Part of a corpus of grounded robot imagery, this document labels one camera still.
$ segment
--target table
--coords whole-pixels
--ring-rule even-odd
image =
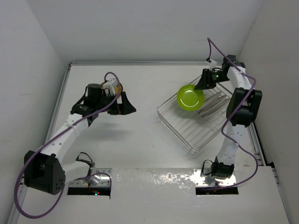
[[[87,152],[99,168],[112,168],[111,200],[107,196],[67,196],[46,217],[25,223],[288,223],[270,167],[259,167],[254,179],[238,187],[239,195],[196,196],[192,176],[206,159],[214,160],[224,137],[218,134],[195,158],[159,121],[156,109],[181,86],[201,74],[203,64],[72,64],[57,101],[49,129],[51,136],[66,120],[73,104],[90,83],[102,83],[108,71],[120,79],[137,109],[126,116],[100,114],[65,156],[73,162]],[[249,134],[242,145],[254,152]],[[254,160],[241,150],[236,155],[237,181],[250,176]],[[45,212],[57,196],[28,189],[23,208],[31,214]]]

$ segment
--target cable connector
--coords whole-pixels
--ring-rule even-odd
[[[217,62],[214,61],[214,60],[212,60],[212,59],[210,59],[210,58],[206,59],[206,64],[210,66],[210,68],[209,68],[210,70],[212,70],[212,69],[214,69],[214,68],[217,67]]]

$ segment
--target gray wall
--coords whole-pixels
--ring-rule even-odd
[[[263,91],[257,128],[277,169],[292,224],[299,223],[298,12],[298,0],[267,0],[241,54]]]
[[[0,223],[28,150],[45,137],[65,68],[25,0],[0,1]]]
[[[27,0],[65,63],[202,61],[207,37],[239,54],[262,1]]]

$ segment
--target dish rack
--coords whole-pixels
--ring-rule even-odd
[[[190,84],[196,85],[201,76]],[[203,90],[205,101],[214,94],[221,92],[225,99],[231,98],[232,93],[221,84],[213,89]],[[195,156],[221,130],[226,120],[227,105],[222,107],[208,118],[199,116],[199,110],[186,111],[177,103],[177,94],[174,94],[157,108],[160,120],[183,143],[188,153]]]

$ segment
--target green plate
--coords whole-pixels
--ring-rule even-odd
[[[205,101],[202,90],[194,90],[195,85],[184,85],[179,89],[177,101],[181,108],[187,111],[198,110]]]

